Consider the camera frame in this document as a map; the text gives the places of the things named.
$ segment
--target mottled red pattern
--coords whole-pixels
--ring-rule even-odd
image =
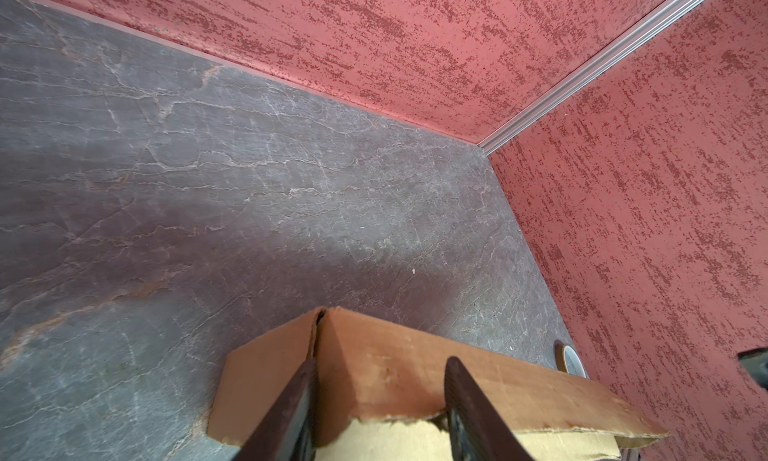
[[[664,0],[54,0],[480,142]]]
[[[590,374],[672,430],[644,459],[768,459],[768,0],[708,0],[492,156]]]

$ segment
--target cardboard box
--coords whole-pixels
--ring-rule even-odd
[[[616,458],[616,447],[644,447],[668,434],[593,380],[341,308],[317,308],[230,353],[208,436],[242,446],[302,361],[312,356],[320,381],[315,443],[321,447],[361,436],[360,423],[438,415],[450,356],[462,360],[536,459],[560,459],[563,453],[568,459]],[[383,436],[378,432],[362,436]]]

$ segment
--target corner trim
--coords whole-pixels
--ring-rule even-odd
[[[632,25],[631,28],[619,35],[598,54],[592,56],[574,72],[554,85],[549,91],[539,96],[527,108],[520,111],[504,126],[482,140],[479,146],[486,155],[510,142],[515,136],[532,125],[536,120],[547,114],[555,106],[565,101],[576,91],[586,86],[618,63],[628,54],[642,46],[664,28],[677,21],[682,15],[691,11],[704,0],[666,0],[657,8]]]

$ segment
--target torn cardboard edge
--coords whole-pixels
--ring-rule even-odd
[[[593,380],[341,308],[318,307],[229,354],[208,436],[241,446],[312,356],[320,381],[317,446],[330,444],[353,419],[429,419],[445,408],[442,381],[452,355],[515,435],[609,435],[620,448],[644,447],[668,435]]]

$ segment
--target textured wallpaper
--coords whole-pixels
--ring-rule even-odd
[[[480,142],[664,0],[54,0]]]
[[[708,0],[492,164],[587,369],[672,430],[644,459],[766,459],[768,0]]]

